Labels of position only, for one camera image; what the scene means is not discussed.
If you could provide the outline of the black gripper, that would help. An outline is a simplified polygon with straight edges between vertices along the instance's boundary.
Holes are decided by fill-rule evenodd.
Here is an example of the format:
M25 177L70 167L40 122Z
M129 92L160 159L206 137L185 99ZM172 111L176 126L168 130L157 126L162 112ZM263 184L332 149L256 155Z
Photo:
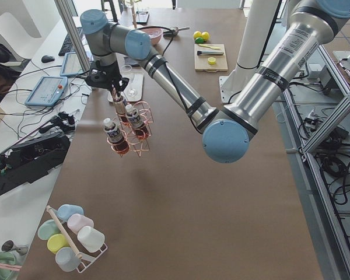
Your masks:
M107 66L103 66L100 60L93 61L86 78L86 83L91 87L109 91L115 89L117 92L123 92L128 82L128 78L121 76L117 61Z

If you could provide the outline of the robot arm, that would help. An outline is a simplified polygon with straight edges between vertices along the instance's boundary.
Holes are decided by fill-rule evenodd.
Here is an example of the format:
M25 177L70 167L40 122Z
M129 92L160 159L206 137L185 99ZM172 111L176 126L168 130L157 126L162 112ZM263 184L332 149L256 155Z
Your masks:
M96 9L80 17L94 57L87 83L118 91L123 79L116 55L133 58L195 123L206 154L216 162L235 162L248 150L258 122L271 104L315 50L331 42L350 19L350 1L295 1L288 10L286 33L262 59L280 5L279 1L253 2L236 67L220 85L227 96L221 109L210 106L171 68L147 34L109 22L105 13Z

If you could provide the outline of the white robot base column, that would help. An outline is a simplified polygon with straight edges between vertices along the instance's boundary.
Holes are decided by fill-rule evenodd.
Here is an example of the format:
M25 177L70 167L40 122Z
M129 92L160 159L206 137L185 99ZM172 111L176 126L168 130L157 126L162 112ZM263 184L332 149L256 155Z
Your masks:
M223 104L234 101L260 66L281 3L280 0L252 2L235 69L228 76L219 78Z

